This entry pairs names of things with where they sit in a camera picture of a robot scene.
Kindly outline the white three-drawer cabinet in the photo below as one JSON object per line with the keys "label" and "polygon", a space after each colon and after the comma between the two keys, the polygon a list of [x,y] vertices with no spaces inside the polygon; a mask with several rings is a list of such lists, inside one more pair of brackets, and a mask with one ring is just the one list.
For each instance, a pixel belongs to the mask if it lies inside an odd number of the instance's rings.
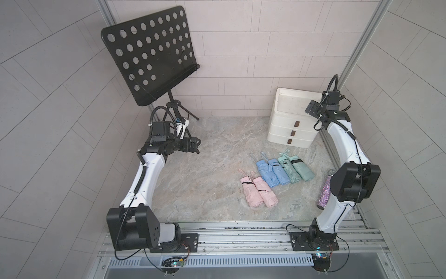
{"label": "white three-drawer cabinet", "polygon": [[317,119],[305,113],[311,101],[319,102],[321,93],[278,88],[271,111],[267,140],[298,148],[309,148],[318,131]]}

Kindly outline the pink umbrella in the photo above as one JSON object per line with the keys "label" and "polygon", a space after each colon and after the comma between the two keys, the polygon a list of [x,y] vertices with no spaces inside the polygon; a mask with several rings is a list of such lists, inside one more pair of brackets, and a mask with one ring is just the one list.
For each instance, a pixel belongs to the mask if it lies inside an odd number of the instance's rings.
{"label": "pink umbrella", "polygon": [[261,176],[256,177],[254,171],[250,172],[250,177],[254,183],[256,190],[259,192],[267,208],[273,208],[279,203],[278,198],[274,194],[271,187],[263,180]]}
{"label": "pink umbrella", "polygon": [[240,179],[240,183],[242,185],[246,202],[251,208],[260,206],[264,201],[260,195],[260,192],[257,190],[253,179],[241,169],[239,169],[239,173],[243,175],[243,177]]}

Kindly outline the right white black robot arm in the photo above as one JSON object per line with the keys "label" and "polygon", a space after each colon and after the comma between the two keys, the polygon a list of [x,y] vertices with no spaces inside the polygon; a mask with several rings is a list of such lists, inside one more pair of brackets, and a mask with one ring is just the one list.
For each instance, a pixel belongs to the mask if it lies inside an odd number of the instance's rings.
{"label": "right white black robot arm", "polygon": [[311,101],[305,112],[331,136],[342,165],[330,180],[330,197],[323,212],[309,227],[310,240],[334,241],[340,223],[355,205],[368,199],[381,169],[362,152],[348,113],[339,109],[339,90],[324,91],[320,102]]}

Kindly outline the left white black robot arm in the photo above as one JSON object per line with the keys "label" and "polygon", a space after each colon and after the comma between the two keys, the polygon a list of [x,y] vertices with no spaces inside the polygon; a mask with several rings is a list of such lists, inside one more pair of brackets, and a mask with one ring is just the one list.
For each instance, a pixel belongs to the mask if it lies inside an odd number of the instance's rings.
{"label": "left white black robot arm", "polygon": [[119,207],[106,216],[116,251],[149,249],[151,252],[176,252],[182,247],[177,223],[161,223],[152,210],[154,190],[167,157],[175,151],[199,153],[197,137],[148,140],[137,152],[140,160],[132,186]]}

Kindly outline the green folded umbrella left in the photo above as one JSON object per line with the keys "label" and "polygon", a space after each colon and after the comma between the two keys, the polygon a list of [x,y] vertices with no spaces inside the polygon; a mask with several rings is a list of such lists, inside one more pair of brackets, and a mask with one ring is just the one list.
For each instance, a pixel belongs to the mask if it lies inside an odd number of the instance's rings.
{"label": "green folded umbrella left", "polygon": [[290,183],[294,184],[301,181],[302,178],[293,167],[290,161],[289,152],[290,152],[289,149],[286,149],[285,152],[281,152],[280,157],[278,158],[278,162],[284,169],[285,173],[288,175]]}

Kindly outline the green folded umbrella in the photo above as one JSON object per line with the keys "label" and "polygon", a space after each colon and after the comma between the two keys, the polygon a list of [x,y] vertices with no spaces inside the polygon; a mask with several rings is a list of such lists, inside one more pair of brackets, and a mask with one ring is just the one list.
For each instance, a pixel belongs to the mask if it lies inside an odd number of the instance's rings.
{"label": "green folded umbrella", "polygon": [[286,149],[285,152],[281,152],[280,157],[278,158],[278,162],[284,169],[285,173],[288,175],[290,183],[294,184],[301,181],[302,178],[293,167],[290,161],[289,152],[290,152],[289,149]]}
{"label": "green folded umbrella", "polygon": [[312,170],[298,156],[290,157],[290,162],[302,180],[311,181],[315,177]]}

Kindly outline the green folded umbrella right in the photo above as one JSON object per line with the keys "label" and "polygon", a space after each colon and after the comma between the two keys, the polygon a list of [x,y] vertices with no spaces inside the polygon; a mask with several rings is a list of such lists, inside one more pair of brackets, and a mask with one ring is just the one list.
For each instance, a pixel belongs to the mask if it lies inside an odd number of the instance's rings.
{"label": "green folded umbrella right", "polygon": [[311,181],[315,177],[312,170],[298,156],[290,157],[290,162],[302,180]]}

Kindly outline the blue folded umbrella left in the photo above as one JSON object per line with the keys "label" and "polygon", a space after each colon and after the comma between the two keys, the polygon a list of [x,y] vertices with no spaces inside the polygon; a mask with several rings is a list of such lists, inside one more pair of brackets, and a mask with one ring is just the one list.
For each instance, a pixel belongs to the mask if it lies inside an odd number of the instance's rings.
{"label": "blue folded umbrella left", "polygon": [[278,161],[276,159],[271,159],[268,162],[265,160],[259,160],[256,162],[256,165],[260,176],[271,188],[280,184],[276,174],[273,171],[273,166],[278,165]]}

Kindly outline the blue folded umbrella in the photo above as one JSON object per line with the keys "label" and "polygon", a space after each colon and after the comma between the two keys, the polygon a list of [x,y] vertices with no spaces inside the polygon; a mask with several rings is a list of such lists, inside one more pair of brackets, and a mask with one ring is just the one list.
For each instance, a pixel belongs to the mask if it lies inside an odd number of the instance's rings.
{"label": "blue folded umbrella", "polygon": [[281,166],[277,159],[270,159],[268,163],[272,167],[272,170],[276,175],[280,185],[284,186],[290,184],[289,176],[286,174],[284,168]]}
{"label": "blue folded umbrella", "polygon": [[268,162],[265,160],[259,160],[256,162],[256,165],[260,176],[271,188],[280,184],[276,174],[273,171],[273,166],[278,165],[278,161],[276,159],[271,159]]}

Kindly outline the blue folded umbrella right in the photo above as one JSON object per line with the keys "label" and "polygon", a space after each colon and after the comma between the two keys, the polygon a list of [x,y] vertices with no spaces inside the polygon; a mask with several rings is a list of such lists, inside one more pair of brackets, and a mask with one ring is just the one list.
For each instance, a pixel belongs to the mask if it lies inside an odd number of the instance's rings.
{"label": "blue folded umbrella right", "polygon": [[284,168],[281,166],[277,159],[270,159],[268,163],[272,167],[272,170],[276,175],[280,185],[284,186],[290,184],[289,176],[286,174]]}

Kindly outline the purple glitter bottle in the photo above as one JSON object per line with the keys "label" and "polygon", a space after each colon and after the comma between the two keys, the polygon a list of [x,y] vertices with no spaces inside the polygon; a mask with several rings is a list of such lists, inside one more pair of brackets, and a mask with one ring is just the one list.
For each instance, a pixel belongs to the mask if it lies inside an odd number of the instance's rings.
{"label": "purple glitter bottle", "polygon": [[324,186],[321,191],[321,196],[319,197],[319,201],[317,204],[317,208],[319,208],[320,210],[325,209],[325,207],[331,197],[331,178],[333,177],[333,175],[335,173],[336,173],[336,170],[334,170],[334,169],[328,170],[327,178],[325,180]]}

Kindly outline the black perforated music stand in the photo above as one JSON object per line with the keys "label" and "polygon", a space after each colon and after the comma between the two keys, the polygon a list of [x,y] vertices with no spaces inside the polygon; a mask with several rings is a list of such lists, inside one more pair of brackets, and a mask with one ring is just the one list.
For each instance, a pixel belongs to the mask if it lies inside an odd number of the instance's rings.
{"label": "black perforated music stand", "polygon": [[176,139],[175,120],[184,117],[184,106],[172,90],[200,68],[184,7],[106,27],[101,37],[138,106],[169,98],[165,106],[153,108],[148,140]]}

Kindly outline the left circuit board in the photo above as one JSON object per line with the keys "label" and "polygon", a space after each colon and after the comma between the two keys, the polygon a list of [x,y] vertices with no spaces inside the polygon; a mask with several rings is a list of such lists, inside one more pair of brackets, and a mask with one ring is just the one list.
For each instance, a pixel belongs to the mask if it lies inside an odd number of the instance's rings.
{"label": "left circuit board", "polygon": [[165,274],[174,274],[184,266],[186,258],[175,256],[161,262],[161,270]]}

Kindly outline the circuit board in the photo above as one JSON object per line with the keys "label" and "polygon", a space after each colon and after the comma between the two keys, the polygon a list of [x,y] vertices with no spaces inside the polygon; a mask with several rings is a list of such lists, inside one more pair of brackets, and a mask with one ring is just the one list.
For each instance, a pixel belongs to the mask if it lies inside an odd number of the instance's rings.
{"label": "circuit board", "polygon": [[312,268],[317,272],[326,273],[331,267],[331,258],[326,253],[313,253],[312,255],[313,266]]}
{"label": "circuit board", "polygon": [[165,274],[174,274],[184,266],[186,258],[175,256],[161,262],[161,270]]}

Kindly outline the right circuit board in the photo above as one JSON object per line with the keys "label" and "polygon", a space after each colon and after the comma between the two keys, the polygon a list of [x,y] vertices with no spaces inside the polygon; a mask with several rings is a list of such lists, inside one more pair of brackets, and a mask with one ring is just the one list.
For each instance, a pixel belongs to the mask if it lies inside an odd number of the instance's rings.
{"label": "right circuit board", "polygon": [[313,266],[312,268],[317,272],[326,273],[331,267],[331,258],[326,253],[313,253],[312,255]]}

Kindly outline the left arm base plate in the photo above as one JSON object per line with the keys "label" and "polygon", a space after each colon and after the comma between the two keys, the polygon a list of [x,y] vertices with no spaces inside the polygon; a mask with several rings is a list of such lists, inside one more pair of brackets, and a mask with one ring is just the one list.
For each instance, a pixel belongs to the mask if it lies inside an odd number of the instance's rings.
{"label": "left arm base plate", "polygon": [[150,248],[150,253],[191,253],[197,252],[199,234],[181,234],[173,241],[163,242],[155,248]]}

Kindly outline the aluminium mounting rail frame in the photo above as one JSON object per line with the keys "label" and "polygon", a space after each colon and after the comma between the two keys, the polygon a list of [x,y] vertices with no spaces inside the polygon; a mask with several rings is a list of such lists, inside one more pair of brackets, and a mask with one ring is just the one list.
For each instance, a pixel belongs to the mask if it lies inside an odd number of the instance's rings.
{"label": "aluminium mounting rail frame", "polygon": [[[89,279],[111,278],[316,278],[400,279],[398,268],[384,235],[359,215],[344,221],[337,230],[338,251],[292,249],[290,233],[308,232],[306,221],[181,222],[181,234],[199,234],[197,252],[150,253],[148,249],[115,252],[106,236]],[[312,254],[331,258],[328,272],[312,268]],[[161,262],[186,258],[174,274],[165,274]]]}

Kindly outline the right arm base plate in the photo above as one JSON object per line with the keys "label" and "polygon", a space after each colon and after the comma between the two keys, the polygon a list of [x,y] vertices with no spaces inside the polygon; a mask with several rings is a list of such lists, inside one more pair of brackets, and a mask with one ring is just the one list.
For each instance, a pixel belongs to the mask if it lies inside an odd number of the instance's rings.
{"label": "right arm base plate", "polygon": [[326,234],[324,232],[312,236],[309,232],[291,232],[290,240],[292,249],[298,251],[338,251],[339,244],[336,234]]}

